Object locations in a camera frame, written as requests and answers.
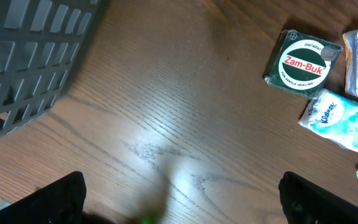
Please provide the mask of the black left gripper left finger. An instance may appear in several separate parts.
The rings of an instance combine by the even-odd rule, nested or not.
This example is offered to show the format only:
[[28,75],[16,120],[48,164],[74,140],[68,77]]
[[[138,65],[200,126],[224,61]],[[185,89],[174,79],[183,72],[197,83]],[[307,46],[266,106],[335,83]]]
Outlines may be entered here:
[[0,210],[0,224],[79,224],[85,198],[83,173],[74,171]]

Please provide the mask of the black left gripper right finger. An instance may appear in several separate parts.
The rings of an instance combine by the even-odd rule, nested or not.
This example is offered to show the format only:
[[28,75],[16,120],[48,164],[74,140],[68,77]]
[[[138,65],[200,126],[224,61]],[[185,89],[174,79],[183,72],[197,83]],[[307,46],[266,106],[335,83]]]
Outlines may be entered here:
[[292,171],[284,173],[278,189],[289,224],[358,223],[357,206]]

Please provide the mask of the white teal Kleenex tissue pack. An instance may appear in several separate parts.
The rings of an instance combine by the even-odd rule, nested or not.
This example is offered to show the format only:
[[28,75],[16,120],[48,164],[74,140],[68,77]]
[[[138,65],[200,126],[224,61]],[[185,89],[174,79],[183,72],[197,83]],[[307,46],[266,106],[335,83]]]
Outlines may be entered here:
[[358,152],[358,102],[322,89],[307,105],[299,124],[345,149]]

